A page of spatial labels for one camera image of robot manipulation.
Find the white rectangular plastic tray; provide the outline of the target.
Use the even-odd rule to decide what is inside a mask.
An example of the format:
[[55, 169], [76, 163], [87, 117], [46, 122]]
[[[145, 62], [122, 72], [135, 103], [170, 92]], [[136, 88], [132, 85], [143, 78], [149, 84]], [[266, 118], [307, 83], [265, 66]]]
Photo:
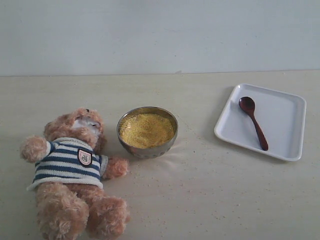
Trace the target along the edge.
[[[242, 97], [250, 97], [255, 103], [254, 116], [268, 150], [262, 150], [252, 120], [239, 106]], [[294, 162], [302, 156], [306, 110], [306, 100], [298, 95], [241, 83], [231, 92], [214, 133], [225, 142]]]

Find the dark red wooden spoon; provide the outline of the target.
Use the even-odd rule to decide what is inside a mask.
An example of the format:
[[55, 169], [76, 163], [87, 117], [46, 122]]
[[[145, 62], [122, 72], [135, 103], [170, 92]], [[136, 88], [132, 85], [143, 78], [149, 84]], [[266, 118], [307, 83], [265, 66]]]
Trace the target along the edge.
[[252, 98], [250, 98], [249, 96], [243, 96], [239, 99], [238, 105], [239, 105], [240, 109], [244, 113], [246, 113], [250, 117], [250, 119], [252, 120], [252, 123], [254, 125], [261, 149], [263, 151], [268, 151], [269, 150], [268, 142], [265, 138], [265, 135], [264, 135], [260, 125], [258, 124], [258, 122], [255, 118], [256, 105], [255, 105], [254, 100]]

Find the steel bowl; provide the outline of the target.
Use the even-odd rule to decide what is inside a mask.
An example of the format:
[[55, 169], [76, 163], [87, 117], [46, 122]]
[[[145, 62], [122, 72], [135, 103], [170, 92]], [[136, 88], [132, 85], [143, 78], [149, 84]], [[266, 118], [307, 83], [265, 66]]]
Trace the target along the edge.
[[[134, 117], [139, 114], [157, 114], [157, 115], [160, 115], [164, 118], [169, 119], [169, 121], [172, 124], [173, 129], [174, 129], [173, 138], [170, 141], [164, 143], [163, 145], [153, 147], [153, 148], [136, 148], [136, 147], [130, 146], [127, 143], [125, 143], [122, 140], [122, 138], [120, 137], [121, 127], [128, 118]], [[177, 121], [176, 117], [166, 109], [156, 107], [156, 106], [142, 106], [142, 107], [138, 107], [138, 108], [130, 110], [129, 112], [127, 112], [126, 114], [124, 114], [120, 118], [120, 120], [118, 121], [118, 124], [117, 124], [117, 136], [118, 136], [118, 139], [119, 139], [119, 142], [121, 143], [121, 145], [131, 155], [138, 157], [140, 159], [157, 158], [159, 156], [162, 156], [164, 153], [166, 153], [173, 146], [173, 144], [178, 136], [178, 121]]]

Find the tan teddy bear striped shirt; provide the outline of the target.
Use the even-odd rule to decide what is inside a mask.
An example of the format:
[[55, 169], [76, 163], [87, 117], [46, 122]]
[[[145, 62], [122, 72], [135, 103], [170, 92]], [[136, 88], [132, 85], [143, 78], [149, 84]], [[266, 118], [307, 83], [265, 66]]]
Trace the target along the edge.
[[107, 140], [96, 110], [78, 108], [46, 124], [43, 136], [30, 136], [20, 156], [35, 166], [29, 191], [35, 192], [37, 223], [46, 240], [97, 240], [121, 236], [129, 221], [127, 203], [106, 194], [103, 180], [128, 173], [129, 161], [102, 154]]

